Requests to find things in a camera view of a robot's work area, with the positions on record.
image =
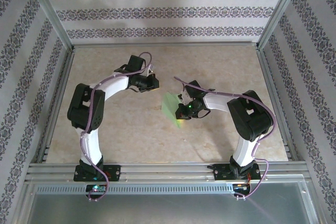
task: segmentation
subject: striped wallpaper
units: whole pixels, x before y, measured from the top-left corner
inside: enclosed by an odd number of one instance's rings
[[[73,44],[254,41],[278,0],[50,0]]]
[[[291,0],[264,48],[290,134],[336,223],[335,0]]]
[[[11,223],[66,50],[37,0],[0,0],[0,224]]]

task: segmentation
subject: cable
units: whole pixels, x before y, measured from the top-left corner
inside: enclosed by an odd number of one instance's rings
[[[106,180],[106,189],[105,189],[105,192],[100,196],[98,197],[97,199],[95,199],[95,201],[97,202],[98,200],[102,199],[105,194],[107,193],[108,189],[109,189],[109,186],[110,186],[110,182],[109,182],[109,178],[107,177],[107,175],[101,170],[99,169],[93,162],[92,160],[89,158],[89,156],[87,155],[87,153],[85,152],[84,150],[84,146],[83,146],[83,141],[84,141],[84,138],[85,138],[85,134],[88,133],[89,129],[90,129],[90,125],[91,125],[91,121],[92,121],[92,114],[93,114],[93,99],[94,99],[94,94],[95,94],[95,91],[102,85],[104,84],[105,82],[111,80],[111,79],[114,79],[114,78],[117,78],[117,77],[122,77],[122,76],[131,76],[133,74],[137,74],[137,73],[142,73],[144,72],[147,68],[150,68],[151,67],[151,62],[152,62],[152,55],[150,52],[142,52],[141,54],[139,54],[139,57],[141,57],[143,54],[148,54],[150,56],[150,61],[148,62],[148,65],[145,66],[143,69],[140,69],[138,71],[135,71],[135,72],[131,72],[131,73],[121,73],[121,74],[116,74],[114,76],[109,76],[107,78],[105,78],[104,80],[102,80],[101,82],[99,82],[93,89],[92,89],[92,92],[91,92],[91,97],[90,97],[90,106],[89,106],[89,118],[88,118],[88,123],[86,125],[86,128],[84,131],[82,131],[80,133],[80,148],[85,156],[85,158],[89,161],[89,163],[98,171],[100,172],[105,180]],[[92,190],[89,192],[89,195],[88,195],[88,198],[89,198],[89,201],[92,200],[91,198],[91,193],[92,193]]]
[[[266,136],[261,137],[260,139],[257,140],[257,143],[255,144],[255,146],[254,146],[254,148],[253,148],[253,150],[252,150],[252,153],[251,153],[251,156],[252,156],[252,158],[253,158],[254,160],[259,161],[259,162],[265,162],[265,163],[266,163],[266,169],[265,169],[265,172],[264,172],[264,174],[262,175],[262,177],[261,177],[260,181],[258,182],[258,184],[256,185],[256,187],[255,187],[255,188],[254,188],[248,195],[243,195],[243,194],[240,194],[240,193],[235,193],[235,194],[241,196],[241,197],[238,197],[238,196],[237,196],[237,199],[245,199],[245,198],[250,197],[250,196],[251,196],[251,195],[252,195],[252,194],[259,188],[261,182],[264,180],[264,178],[265,178],[265,176],[266,176],[266,174],[267,174],[267,172],[268,172],[268,168],[269,168],[269,163],[268,163],[268,161],[267,161],[266,159],[264,159],[264,158],[256,158],[256,157],[255,157],[255,153],[256,153],[256,151],[257,151],[258,146],[260,145],[260,142],[261,142],[262,140],[264,140],[265,138],[269,137],[269,136],[274,132],[274,130],[275,130],[276,127],[277,127],[277,119],[275,118],[273,112],[271,111],[271,109],[270,109],[269,107],[267,107],[267,106],[264,105],[262,102],[260,102],[260,101],[258,101],[258,100],[256,100],[256,99],[254,99],[254,98],[252,98],[252,97],[248,97],[248,96],[243,95],[243,94],[234,94],[234,93],[225,93],[225,92],[211,91],[211,90],[208,90],[208,89],[203,89],[203,88],[200,88],[200,87],[198,87],[198,86],[189,84],[189,83],[187,83],[187,82],[185,82],[185,81],[182,81],[180,78],[178,78],[178,77],[176,77],[176,76],[174,77],[174,79],[176,79],[177,81],[179,81],[179,82],[182,83],[182,85],[183,85],[183,89],[185,88],[185,86],[190,86],[190,87],[192,87],[192,88],[194,88],[194,89],[198,89],[198,90],[201,90],[201,91],[205,91],[205,92],[207,92],[207,93],[211,93],[211,94],[223,95],[223,96],[225,96],[225,97],[238,97],[238,98],[241,97],[241,98],[244,98],[244,99],[247,99],[247,100],[250,100],[250,101],[252,101],[252,102],[255,102],[255,103],[259,104],[260,106],[262,106],[262,107],[263,107],[263,108],[270,114],[270,116],[271,116],[271,118],[272,118],[272,120],[273,120],[273,127],[272,127],[272,129],[270,130],[270,132],[269,132]]]
[[[128,89],[134,91],[135,93],[139,93],[140,92],[140,91],[135,90],[134,88],[128,88]]]
[[[250,173],[247,174],[247,183],[244,184],[244,185],[246,185],[247,187],[251,186],[251,175],[250,175]]]

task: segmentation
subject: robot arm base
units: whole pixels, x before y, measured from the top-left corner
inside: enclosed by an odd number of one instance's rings
[[[100,161],[96,164],[96,166],[99,169],[103,170],[104,166],[103,157],[101,157]],[[92,177],[92,179],[96,178],[97,180],[103,178],[103,175],[98,170],[96,170],[92,165],[85,163],[82,159],[79,160],[79,167],[81,176],[83,177]]]
[[[252,162],[250,162],[249,164],[247,164],[245,166],[240,166],[234,160],[233,156],[231,156],[231,158],[230,158],[230,171],[236,179],[244,178],[252,170],[252,168],[255,164],[257,165],[257,163],[253,160]]]

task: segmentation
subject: perforated metal strip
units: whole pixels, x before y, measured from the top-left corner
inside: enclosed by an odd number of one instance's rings
[[[39,185],[37,194],[85,194],[86,185]],[[165,185],[112,185],[108,194],[139,195],[139,194],[231,194],[233,186],[222,184],[165,184]]]

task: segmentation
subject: black bracket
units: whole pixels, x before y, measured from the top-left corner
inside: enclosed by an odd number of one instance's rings
[[[215,180],[241,180],[248,179],[247,174],[250,174],[251,179],[260,180],[260,169],[257,163],[254,163],[252,167],[248,170],[246,174],[241,175],[239,178],[236,178],[234,173],[230,169],[230,164],[214,164],[208,165],[208,169],[213,170]]]
[[[103,172],[110,182],[118,182],[120,178],[120,165],[103,165]],[[75,182],[105,182],[103,176],[97,177],[93,173],[88,173],[81,165],[77,165],[74,174]]]
[[[146,61],[135,55],[131,55],[130,60],[127,64],[122,65],[120,68],[116,69],[115,72],[119,73],[130,73],[141,70],[142,65],[146,64]],[[160,87],[159,80],[155,77],[155,74],[150,74],[149,76],[142,76],[139,73],[129,76],[129,82],[127,88],[131,86],[136,86],[139,92],[151,91],[158,89]]]
[[[262,102],[257,93],[249,90],[243,95]],[[227,103],[238,134],[245,140],[253,142],[261,134],[265,134],[273,125],[270,114],[261,105],[246,100],[235,98]]]
[[[90,101],[92,88],[80,83],[76,86],[74,95],[72,96],[67,117],[75,128],[85,130],[89,119],[89,107],[84,102]],[[88,133],[97,129],[102,120],[104,113],[105,92],[96,90],[93,96],[92,120]]]
[[[191,81],[189,84],[200,87],[200,85],[198,84],[196,80]],[[178,120],[190,120],[191,118],[200,119],[200,118],[204,118],[207,115],[209,115],[211,110],[205,106],[204,101],[203,101],[203,97],[207,94],[207,92],[198,90],[190,86],[186,86],[185,90],[187,91],[190,98],[193,100],[187,105],[184,105],[182,103],[178,105],[178,108],[175,111],[176,119]],[[203,110],[207,111],[207,113],[199,117],[198,116],[199,112]]]

